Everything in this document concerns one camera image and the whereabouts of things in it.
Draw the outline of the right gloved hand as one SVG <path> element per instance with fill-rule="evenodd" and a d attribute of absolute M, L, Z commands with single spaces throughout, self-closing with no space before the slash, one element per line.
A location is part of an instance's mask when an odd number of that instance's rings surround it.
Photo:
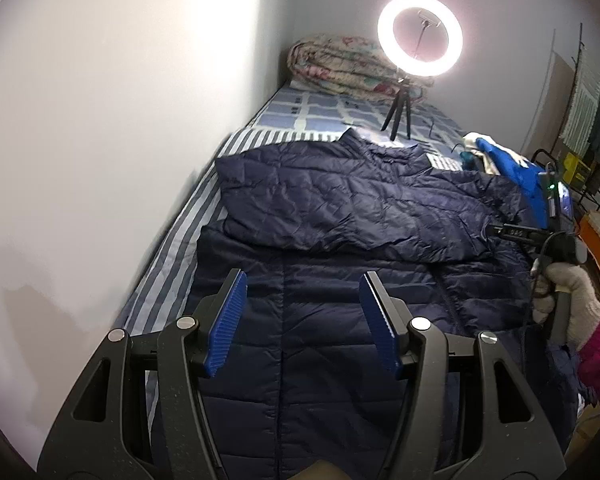
<path fill-rule="evenodd" d="M 580 351 L 600 325 L 600 300 L 591 279 L 580 266 L 555 262 L 549 264 L 536 284 L 532 300 L 532 318 L 543 324 L 554 311 L 556 302 L 550 285 L 562 287 L 571 297 L 570 315 L 566 329 L 567 341 Z"/>

